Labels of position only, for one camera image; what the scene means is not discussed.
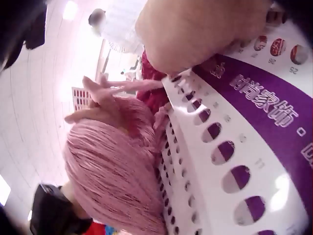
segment purple stripe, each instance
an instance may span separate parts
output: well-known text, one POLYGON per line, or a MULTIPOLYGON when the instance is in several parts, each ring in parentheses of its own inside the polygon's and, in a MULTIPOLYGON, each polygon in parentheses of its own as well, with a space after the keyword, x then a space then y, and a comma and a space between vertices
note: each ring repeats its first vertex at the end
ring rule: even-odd
POLYGON ((233 153, 234 153, 234 148, 233 146, 228 143, 227 141, 226 142, 223 142, 221 143, 219 146, 218 146, 218 149, 219 151, 221 152, 222 156, 224 157, 225 161, 228 161, 233 153))
POLYGON ((272 230, 264 230, 258 233, 258 235, 276 235, 272 230))
POLYGON ((220 134, 221 129, 218 125, 219 123, 213 123, 212 125, 210 125, 207 130, 210 133, 212 139, 216 139, 216 137, 220 134))
POLYGON ((203 110, 201 111, 201 113, 199 113, 199 117, 202 121, 202 123, 205 123, 208 118, 210 117, 210 114, 211 114, 211 111, 208 109, 208 110, 203 110))
POLYGON ((207 68, 203 69, 202 65, 194 67, 193 71, 231 103, 261 135, 289 173, 307 213, 312 215, 312 168, 301 154, 301 150, 312 143, 312 98, 283 79, 255 66, 223 55, 217 55, 216 61, 217 64, 225 63, 225 72, 220 79, 206 71, 207 68), (239 74, 275 92, 280 101, 286 100, 299 116, 294 117, 287 127, 276 126, 275 120, 270 119, 262 108, 230 85, 239 74), (306 131, 303 137, 297 134, 300 127, 306 131))

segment red clothing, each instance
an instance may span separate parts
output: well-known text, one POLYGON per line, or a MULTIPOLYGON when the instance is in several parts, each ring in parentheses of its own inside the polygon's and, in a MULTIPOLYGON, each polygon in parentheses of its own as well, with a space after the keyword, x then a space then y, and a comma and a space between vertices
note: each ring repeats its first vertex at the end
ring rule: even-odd
POLYGON ((92 222, 85 235, 105 235, 105 225, 92 222))
MULTIPOLYGON (((142 78, 143 80, 162 80, 166 77, 165 73, 161 73, 154 69, 147 59, 146 51, 142 54, 142 78)), ((137 99, 143 101, 153 114, 159 111, 159 108, 169 102, 164 88, 155 89, 152 91, 139 91, 137 99)))

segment red object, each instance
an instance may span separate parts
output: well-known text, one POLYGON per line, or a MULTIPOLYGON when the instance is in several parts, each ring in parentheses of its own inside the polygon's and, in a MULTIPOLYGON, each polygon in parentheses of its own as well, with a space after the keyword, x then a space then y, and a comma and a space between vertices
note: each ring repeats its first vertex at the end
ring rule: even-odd
POLYGON ((105 225, 92 222, 85 235, 105 235, 105 225))
POLYGON ((276 39, 270 49, 270 53, 272 56, 279 56, 286 50, 286 41, 278 38, 276 39))
MULTIPOLYGON (((143 80, 160 81, 166 77, 165 73, 161 73, 150 64, 147 59, 146 51, 142 54, 142 70, 141 75, 143 80)), ((164 88, 155 89, 152 91, 139 91, 137 99, 143 101, 153 114, 159 111, 159 108, 169 102, 164 88)))
POLYGON ((267 43, 267 37, 266 36, 259 36, 260 42, 265 42, 267 43))

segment white display rack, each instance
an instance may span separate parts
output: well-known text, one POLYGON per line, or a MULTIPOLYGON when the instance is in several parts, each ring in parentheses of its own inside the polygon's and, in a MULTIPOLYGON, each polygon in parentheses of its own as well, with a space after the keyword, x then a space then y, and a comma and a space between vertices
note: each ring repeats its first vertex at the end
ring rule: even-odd
POLYGON ((205 71, 203 64, 172 81, 163 79, 173 111, 158 182, 170 235, 300 235, 308 225, 312 208, 312 50, 308 48, 306 60, 298 65, 292 61, 291 50, 305 42, 294 35, 290 40, 284 36, 285 55, 273 55, 272 43, 280 33, 267 35, 268 45, 260 51, 252 41, 229 56, 218 55, 215 69, 205 71), (270 58, 278 65, 270 63, 270 58), (229 63, 242 61, 249 79, 243 74, 224 82, 225 76, 240 74, 229 63), (256 72, 259 77, 262 73, 275 76, 270 82, 277 89, 266 91, 280 100, 276 97, 270 103, 265 99, 269 110, 256 102, 269 83, 266 78, 259 78, 264 84, 253 81, 252 66, 261 68, 256 72), (290 72, 290 67, 301 75, 290 72), (244 81, 247 89, 239 89, 238 82, 244 81), (252 97, 248 88, 256 87, 259 90, 252 97), (230 96, 233 92, 237 92, 235 102, 230 96), (293 97, 298 94, 303 106, 293 97), (283 116, 273 115, 276 104, 283 116), (245 109, 257 116, 246 115, 245 109), (287 144, 290 130, 293 144, 287 144), (277 133, 283 133, 280 139, 269 141, 277 133))
POLYGON ((74 111, 89 107, 92 101, 91 95, 83 88, 72 87, 74 111))

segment pink hair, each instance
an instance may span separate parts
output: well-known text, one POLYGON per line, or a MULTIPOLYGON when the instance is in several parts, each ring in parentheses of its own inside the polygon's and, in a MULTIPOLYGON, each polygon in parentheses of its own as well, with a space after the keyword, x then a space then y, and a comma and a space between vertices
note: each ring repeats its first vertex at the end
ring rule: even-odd
POLYGON ((89 119, 72 127, 63 154, 76 200, 91 217, 114 228, 134 235, 165 234, 154 165, 166 122, 154 129, 154 116, 143 102, 112 96, 117 90, 159 88, 160 83, 124 82, 119 89, 108 88, 112 84, 105 81, 101 87, 86 79, 83 83, 96 102, 109 100, 112 112, 126 118, 129 133, 89 119))

